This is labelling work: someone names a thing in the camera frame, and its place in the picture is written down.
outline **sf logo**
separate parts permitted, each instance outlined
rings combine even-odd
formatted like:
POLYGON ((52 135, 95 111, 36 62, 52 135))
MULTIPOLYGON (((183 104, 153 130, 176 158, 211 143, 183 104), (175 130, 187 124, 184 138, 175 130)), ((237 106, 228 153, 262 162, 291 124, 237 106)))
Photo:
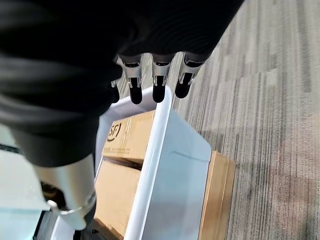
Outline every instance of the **sf logo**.
POLYGON ((111 141, 115 140, 116 137, 118 136, 119 132, 120 132, 120 129, 121 129, 121 123, 113 125, 110 128, 110 131, 109 131, 109 134, 108 134, 108 137, 107 137, 106 140, 108 142, 111 142, 111 141))

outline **cardboard box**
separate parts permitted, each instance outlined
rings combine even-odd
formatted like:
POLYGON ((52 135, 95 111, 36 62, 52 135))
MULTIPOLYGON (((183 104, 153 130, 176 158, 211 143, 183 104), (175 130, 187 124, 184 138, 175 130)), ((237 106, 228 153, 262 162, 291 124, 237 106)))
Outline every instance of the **cardboard box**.
POLYGON ((104 160, 96 182, 94 219, 104 232, 123 240, 137 191, 140 171, 104 160))
POLYGON ((153 110, 114 121, 105 141, 102 156, 142 165, 155 113, 153 110))
POLYGON ((198 240, 224 240, 236 164, 213 151, 208 168, 198 240))

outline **gray carpet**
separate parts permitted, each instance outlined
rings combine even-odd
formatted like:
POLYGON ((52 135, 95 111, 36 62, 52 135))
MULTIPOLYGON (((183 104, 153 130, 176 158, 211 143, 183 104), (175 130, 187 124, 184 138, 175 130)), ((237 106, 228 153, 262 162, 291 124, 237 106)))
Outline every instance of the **gray carpet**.
MULTIPOLYGON (((319 0, 245 1, 189 96, 173 99, 237 163, 228 240, 320 239, 319 13, 319 0)), ((173 91, 181 57, 170 70, 173 91)), ((149 55, 143 64, 146 88, 149 55)))

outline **white storage crate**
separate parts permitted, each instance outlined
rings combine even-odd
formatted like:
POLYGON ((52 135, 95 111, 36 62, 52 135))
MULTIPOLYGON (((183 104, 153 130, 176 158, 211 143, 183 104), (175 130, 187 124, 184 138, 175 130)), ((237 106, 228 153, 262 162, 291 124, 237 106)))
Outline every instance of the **white storage crate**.
MULTIPOLYGON (((125 240, 197 240, 211 146, 171 108, 172 93, 156 104, 152 87, 142 102, 121 99, 100 117, 96 171, 114 120, 156 109, 125 240)), ((71 240, 72 229, 60 219, 51 240, 71 240)))

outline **robotic hand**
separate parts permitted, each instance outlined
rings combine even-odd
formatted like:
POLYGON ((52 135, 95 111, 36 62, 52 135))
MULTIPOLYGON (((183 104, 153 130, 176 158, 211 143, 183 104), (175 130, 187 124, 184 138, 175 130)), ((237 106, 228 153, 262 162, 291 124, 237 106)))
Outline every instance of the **robotic hand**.
POLYGON ((153 58, 153 99, 184 52, 184 98, 243 0, 0 0, 0 122, 33 164, 44 199, 74 229, 95 213, 99 116, 119 99, 123 62, 142 100, 141 54, 153 58))

